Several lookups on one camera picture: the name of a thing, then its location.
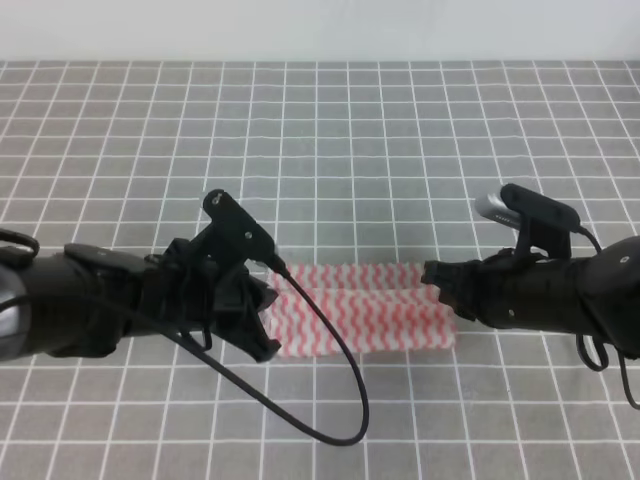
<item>gray grid surface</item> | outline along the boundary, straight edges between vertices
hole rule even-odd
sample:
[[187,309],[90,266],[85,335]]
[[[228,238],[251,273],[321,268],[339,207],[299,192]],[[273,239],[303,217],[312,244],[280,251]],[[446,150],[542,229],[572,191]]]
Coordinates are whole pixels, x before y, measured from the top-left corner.
[[[640,222],[639,84],[640,62],[0,63],[0,221],[45,253],[146,254],[192,237],[222,187],[291,261],[466,260],[513,244],[470,202],[515,182],[607,245]],[[314,444],[160,338],[3,364],[0,478],[640,477],[616,366],[588,371],[570,337],[460,330],[455,351],[361,358],[372,424],[350,449]],[[356,430],[340,358],[214,355],[323,431]]]

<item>black wire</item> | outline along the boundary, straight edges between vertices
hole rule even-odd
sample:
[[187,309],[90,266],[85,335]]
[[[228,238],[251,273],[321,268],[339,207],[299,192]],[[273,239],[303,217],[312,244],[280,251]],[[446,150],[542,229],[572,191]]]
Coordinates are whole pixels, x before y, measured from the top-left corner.
[[602,247],[600,246],[600,243],[598,243],[598,240],[596,239],[596,237],[589,230],[587,230],[582,225],[580,225],[580,227],[578,227],[578,232],[577,233],[587,237],[589,239],[589,241],[591,242],[591,245],[593,245],[593,248],[596,249],[596,252],[600,253],[602,251]]
[[609,368],[609,354],[604,348],[604,343],[600,340],[596,340],[592,338],[593,346],[598,354],[598,359],[600,360],[600,365],[591,360],[589,353],[587,352],[587,348],[584,343],[584,335],[576,335],[576,348],[578,349],[578,356],[582,363],[584,363],[587,368],[593,370],[594,372],[603,372],[607,368]]
[[[596,240],[596,237],[594,237],[594,235],[589,230],[581,226],[580,229],[578,230],[578,233],[584,235],[589,239],[589,241],[593,245],[593,248],[596,249],[596,252],[598,253],[602,252],[602,247],[598,243],[598,240]],[[588,362],[585,361],[585,358],[583,358],[582,352],[580,351],[580,346],[578,346],[578,355],[580,355],[580,359],[587,367],[591,368],[591,370],[594,370],[596,372],[600,372],[604,370],[606,366],[605,366],[605,363],[602,362],[603,357],[600,355],[601,352],[598,349],[598,347],[600,346],[602,351],[605,354],[604,358],[606,359],[607,366],[609,365],[609,356],[607,355],[607,352],[604,350],[604,345],[602,344],[602,342],[598,341],[598,343],[600,344],[598,345],[596,343],[596,340],[594,340],[593,343],[594,343],[594,346],[596,347],[596,352],[598,352],[598,356],[600,357],[600,361],[601,361],[601,366],[598,367],[599,369],[592,368],[592,366],[594,365],[597,366],[597,365],[591,360],[591,358],[589,358],[588,355],[586,357],[588,358]],[[631,393],[631,387],[629,385],[629,375],[627,374],[627,360],[626,358],[624,358],[624,354],[620,350],[618,350],[618,360],[620,361],[620,376],[622,377],[622,388],[624,389],[625,397],[627,397],[627,402],[629,402],[629,405],[631,405],[632,408],[636,410],[640,410],[640,404],[636,402],[636,400],[633,398],[633,393]]]
[[349,351],[348,347],[345,345],[344,341],[340,338],[340,335],[338,334],[338,332],[336,332],[336,330],[329,323],[329,321],[324,316],[324,314],[322,314],[322,312],[316,306],[313,300],[311,300],[311,298],[309,298],[309,296],[301,289],[301,287],[296,283],[296,281],[293,278],[291,278],[291,275],[289,275],[289,278],[287,278],[287,280],[309,303],[309,306],[313,309],[313,311],[320,317],[320,320],[322,320],[322,323],[324,323],[324,325],[329,329],[331,334],[334,336],[334,338],[340,345],[340,348],[342,348],[342,351],[347,356],[347,360],[349,360],[351,367],[354,369],[356,381],[358,382],[358,389],[360,390],[360,395],[362,398],[362,424],[360,426],[360,431],[351,438],[330,437],[328,435],[325,435],[324,433],[318,432],[317,430],[309,427],[308,425],[302,423],[296,417],[291,415],[289,412],[284,410],[282,407],[280,407],[279,405],[271,401],[263,393],[259,392],[254,387],[249,385],[247,382],[245,382],[242,378],[237,376],[231,370],[224,367],[222,364],[220,364],[219,362],[211,358],[209,355],[204,353],[201,347],[198,348],[190,340],[180,336],[178,333],[174,331],[174,329],[172,328],[173,326],[170,323],[154,320],[134,310],[122,307],[116,303],[109,302],[103,299],[102,297],[98,297],[94,295],[80,295],[80,294],[67,294],[67,293],[61,293],[61,294],[38,293],[38,294],[21,295],[19,297],[15,297],[0,303],[0,313],[11,307],[15,307],[17,305],[25,305],[25,304],[31,304],[31,303],[60,302],[60,301],[81,302],[81,303],[92,305],[94,307],[100,307],[104,310],[109,310],[110,312],[116,315],[129,318],[130,320],[133,320],[135,322],[141,322],[141,323],[150,325],[158,333],[160,333],[167,339],[180,345],[182,348],[188,351],[191,355],[198,358],[205,364],[209,365],[220,375],[222,375],[231,383],[233,383],[242,391],[244,391],[247,395],[249,395],[250,397],[260,402],[262,405],[264,405],[273,413],[275,413],[280,418],[282,418],[285,422],[291,424],[292,426],[294,426],[301,432],[305,433],[306,435],[312,438],[315,438],[320,442],[326,443],[328,445],[333,445],[336,447],[347,447],[347,446],[355,445],[360,440],[362,440],[369,426],[369,401],[367,399],[367,393],[364,387],[364,382],[362,381],[360,370],[355,364],[353,355]]
[[618,350],[618,360],[620,361],[620,376],[622,377],[622,388],[624,388],[624,395],[627,397],[627,402],[636,410],[640,410],[640,404],[633,398],[631,393],[631,387],[629,386],[629,375],[627,375],[627,360],[620,350]]
[[[582,225],[578,227],[577,233],[587,237],[591,242],[591,245],[593,245],[593,248],[595,248],[597,253],[602,252],[602,247],[600,246],[600,243],[598,242],[596,237],[593,235],[593,233],[591,233]],[[609,354],[604,348],[604,343],[602,343],[600,340],[597,340],[595,338],[592,338],[592,340],[593,340],[593,346],[596,350],[596,353],[598,354],[598,359],[600,360],[600,365],[594,362],[591,359],[591,356],[589,356],[589,353],[587,352],[587,348],[584,343],[584,335],[576,335],[576,348],[578,349],[578,357],[580,357],[580,360],[582,360],[582,363],[584,363],[587,366],[587,368],[589,368],[590,370],[593,370],[594,372],[602,372],[609,367]]]

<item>folded cloth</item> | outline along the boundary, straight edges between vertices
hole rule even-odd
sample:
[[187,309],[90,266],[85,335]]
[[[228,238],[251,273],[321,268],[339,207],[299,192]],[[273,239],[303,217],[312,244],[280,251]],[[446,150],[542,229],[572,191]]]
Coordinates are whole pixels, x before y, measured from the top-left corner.
[[[292,265],[307,291],[354,353],[450,348],[454,313],[438,302],[440,290],[420,283],[420,264]],[[282,344],[281,356],[340,353],[338,342],[282,277],[269,283],[279,292],[265,313],[267,331]]]

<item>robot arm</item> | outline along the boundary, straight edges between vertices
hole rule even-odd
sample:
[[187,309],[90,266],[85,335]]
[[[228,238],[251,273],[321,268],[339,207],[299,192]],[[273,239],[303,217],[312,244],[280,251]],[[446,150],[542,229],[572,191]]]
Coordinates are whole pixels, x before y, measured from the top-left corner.
[[[602,250],[574,209],[517,185],[479,199],[476,209],[519,230],[515,249],[484,261],[426,262],[422,281],[440,287],[440,301],[468,320],[576,335],[578,354],[594,371],[608,367],[604,344],[612,345],[627,399],[640,409],[630,393],[625,363],[640,357],[640,237]],[[598,253],[571,258],[570,233],[587,236]],[[532,253],[533,247],[547,255]],[[586,336],[593,339],[599,363],[587,353]]]
[[[271,236],[222,190],[204,199],[211,224],[193,240],[176,238],[162,255],[144,259],[90,245],[37,258],[38,242],[0,230],[0,360],[48,353],[104,357],[123,337],[164,335],[226,377],[303,433],[334,446],[359,442],[369,423],[369,403],[353,355],[287,270]],[[249,354],[270,360],[280,348],[259,313],[277,293],[249,275],[247,260],[280,274],[309,303],[342,348],[362,400],[362,423],[351,438],[325,435],[289,414],[206,354],[216,335]],[[192,332],[202,333],[203,342]]]

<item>white background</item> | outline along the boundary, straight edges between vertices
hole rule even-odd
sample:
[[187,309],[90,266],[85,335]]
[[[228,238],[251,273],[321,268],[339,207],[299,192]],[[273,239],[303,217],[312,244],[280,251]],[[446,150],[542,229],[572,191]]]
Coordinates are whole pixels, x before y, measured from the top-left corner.
[[638,0],[2,0],[0,58],[640,58]]

